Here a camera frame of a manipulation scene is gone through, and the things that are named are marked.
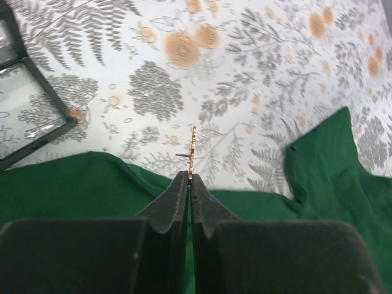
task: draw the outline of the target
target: fern leaf print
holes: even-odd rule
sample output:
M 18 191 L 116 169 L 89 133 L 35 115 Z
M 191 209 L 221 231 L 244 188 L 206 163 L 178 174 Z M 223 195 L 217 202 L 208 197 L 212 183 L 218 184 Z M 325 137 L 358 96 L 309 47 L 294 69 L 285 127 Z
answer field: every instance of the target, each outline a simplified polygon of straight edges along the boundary
M 121 30 L 128 13 L 141 16 L 133 0 L 52 0 L 41 4 L 33 0 L 14 0 L 9 4 L 16 16 L 29 55 L 47 71 L 53 71 L 49 57 L 65 69 L 71 64 L 86 66 L 87 42 L 96 61 L 105 66 L 102 46 L 111 44 L 123 50 Z

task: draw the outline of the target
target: orange rose print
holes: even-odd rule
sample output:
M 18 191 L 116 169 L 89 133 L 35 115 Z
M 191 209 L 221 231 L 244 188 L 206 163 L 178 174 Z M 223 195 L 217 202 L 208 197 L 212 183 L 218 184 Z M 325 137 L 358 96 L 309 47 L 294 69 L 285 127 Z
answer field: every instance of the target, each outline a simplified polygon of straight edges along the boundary
M 369 61 L 367 62 L 367 69 L 369 71 L 369 75 L 372 78 L 375 78 L 376 76 L 379 75 L 379 64 L 377 62 L 377 59 L 374 57 L 370 57 Z
M 328 25 L 333 24 L 333 11 L 332 11 L 332 9 L 330 9 L 329 7 L 325 7 L 323 10 L 323 17 L 324 17 L 325 23 L 327 23 Z
M 309 17 L 309 27 L 316 39 L 322 39 L 325 35 L 325 23 L 323 18 L 318 14 L 312 14 Z
M 190 68 L 198 61 L 198 45 L 185 32 L 174 32 L 165 39 L 164 48 L 167 57 L 178 67 Z
M 156 37 L 153 33 L 153 30 L 147 28 L 146 26 L 140 28 L 140 34 L 143 37 L 143 40 L 147 43 L 154 43 L 156 41 Z
M 218 11 L 218 4 L 216 4 L 216 0 L 209 0 L 208 6 L 209 6 L 209 9 L 211 9 L 213 12 Z
M 375 50 L 375 57 L 379 62 L 382 62 L 382 59 L 384 58 L 384 51 L 380 46 L 378 46 L 377 49 Z
M 196 40 L 200 46 L 207 49 L 214 49 L 218 46 L 219 36 L 214 26 L 201 24 L 197 28 Z
M 202 11 L 202 5 L 199 0 L 188 0 L 188 10 L 193 13 Z
M 372 35 L 372 34 L 370 34 L 369 35 L 369 43 L 370 43 L 370 45 L 373 45 L 374 44 L 374 36 Z

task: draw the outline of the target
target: orange flower print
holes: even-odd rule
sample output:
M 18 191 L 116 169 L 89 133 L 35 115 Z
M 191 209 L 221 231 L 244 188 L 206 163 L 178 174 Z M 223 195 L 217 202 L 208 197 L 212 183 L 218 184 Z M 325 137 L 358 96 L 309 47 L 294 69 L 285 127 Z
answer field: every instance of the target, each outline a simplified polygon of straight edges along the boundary
M 199 0 L 188 0 L 188 10 L 193 13 L 202 11 L 202 5 Z
M 214 26 L 201 24 L 197 28 L 196 40 L 201 47 L 214 49 L 218 46 L 219 36 Z
M 269 18 L 272 18 L 272 19 L 275 18 L 275 13 L 274 13 L 274 11 L 272 10 L 272 8 L 267 7 L 267 8 L 265 9 L 265 12 L 267 13 L 267 16 L 268 16 Z
M 325 71 L 331 72 L 331 66 L 328 62 L 324 61 L 323 67 L 324 67 Z
M 83 118 L 83 112 L 80 109 L 74 109 L 70 112 L 71 117 L 80 121 Z
M 288 54 L 288 55 L 286 56 L 286 59 L 287 59 L 287 61 L 288 61 L 289 63 L 292 63 L 292 62 L 293 62 L 293 55 L 292 55 L 292 54 Z
M 384 51 L 380 46 L 378 46 L 377 49 L 375 50 L 375 57 L 379 62 L 382 62 L 382 59 L 384 58 Z
M 369 75 L 372 78 L 375 78 L 379 75 L 379 64 L 375 57 L 370 57 L 369 61 L 367 62 L 367 69 L 369 71 Z
M 110 96 L 108 98 L 108 104 L 111 106 L 117 106 L 120 104 L 120 99 L 118 99 L 116 96 Z
M 324 94 L 328 93 L 328 89 L 324 85 L 320 85 L 320 90 L 321 90 L 321 93 L 324 93 Z
M 119 133 L 117 126 L 114 124 L 108 125 L 108 124 L 104 123 L 104 126 L 109 131 L 110 134 L 118 134 Z
M 253 128 L 254 128 L 254 126 L 247 125 L 245 127 L 245 132 L 247 132 L 248 134 L 251 134 L 251 133 L 253 133 Z
M 209 0 L 208 7 L 211 11 L 218 12 L 218 4 L 216 3 L 216 0 Z
M 362 40 L 365 39 L 365 35 L 364 35 L 364 33 L 363 33 L 362 30 L 360 30 L 360 31 L 358 32 L 358 35 L 359 35 L 359 37 L 360 37 Z
M 147 28 L 146 26 L 140 28 L 140 35 L 143 37 L 143 40 L 147 43 L 154 43 L 156 41 L 156 36 L 153 33 L 153 30 Z
M 309 17 L 309 28 L 316 39 L 322 39 L 325 36 L 325 23 L 323 18 L 318 14 L 312 14 Z
M 325 7 L 323 10 L 323 17 L 326 24 L 333 24 L 333 11 L 329 7 Z
M 259 105 L 260 104 L 260 95 L 255 95 L 255 96 L 253 96 L 253 99 L 252 99 L 252 103 L 254 104 L 254 105 Z
M 173 144 L 177 144 L 178 143 L 178 138 L 176 136 L 171 136 L 169 138 L 170 142 L 172 142 Z
M 237 177 L 243 178 L 246 175 L 246 172 L 244 170 L 238 170 L 237 172 Z
M 370 34 L 370 35 L 369 35 L 369 43 L 370 43 L 370 45 L 373 45 L 374 42 L 375 42 L 374 36 L 373 36 L 372 34 Z
M 306 127 L 307 126 L 307 119 L 306 119 L 306 116 L 301 116 L 299 119 L 298 119 L 298 122 L 300 123 L 300 125 L 302 126 L 302 127 Z
M 186 69 L 198 61 L 198 45 L 196 41 L 185 32 L 169 34 L 164 42 L 167 57 L 178 67 Z

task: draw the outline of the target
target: small metal part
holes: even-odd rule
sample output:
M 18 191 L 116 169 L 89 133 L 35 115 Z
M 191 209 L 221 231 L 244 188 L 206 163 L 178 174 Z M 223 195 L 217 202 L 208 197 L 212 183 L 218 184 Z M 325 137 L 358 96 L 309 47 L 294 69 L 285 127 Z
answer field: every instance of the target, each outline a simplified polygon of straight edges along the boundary
M 181 157 L 188 157 L 189 158 L 189 181 L 192 179 L 192 173 L 194 170 L 194 153 L 195 153 L 195 145 L 196 145 L 196 127 L 193 127 L 192 129 L 192 141 L 190 144 L 190 153 L 189 154 L 179 154 L 177 153 L 177 156 Z

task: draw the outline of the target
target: white patterned fabric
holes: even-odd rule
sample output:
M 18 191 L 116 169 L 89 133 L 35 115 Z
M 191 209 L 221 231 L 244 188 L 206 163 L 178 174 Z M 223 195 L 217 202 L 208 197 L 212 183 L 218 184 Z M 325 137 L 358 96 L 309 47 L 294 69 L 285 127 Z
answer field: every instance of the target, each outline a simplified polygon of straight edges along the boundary
M 392 39 L 380 0 L 8 3 L 79 120 L 16 166 L 106 151 L 173 177 L 197 126 L 195 172 L 210 188 L 290 196 L 284 148 L 348 105 L 360 161 L 391 175 Z M 14 126 L 51 115 L 36 100 L 18 115 L 0 109 L 0 156 L 25 140 Z

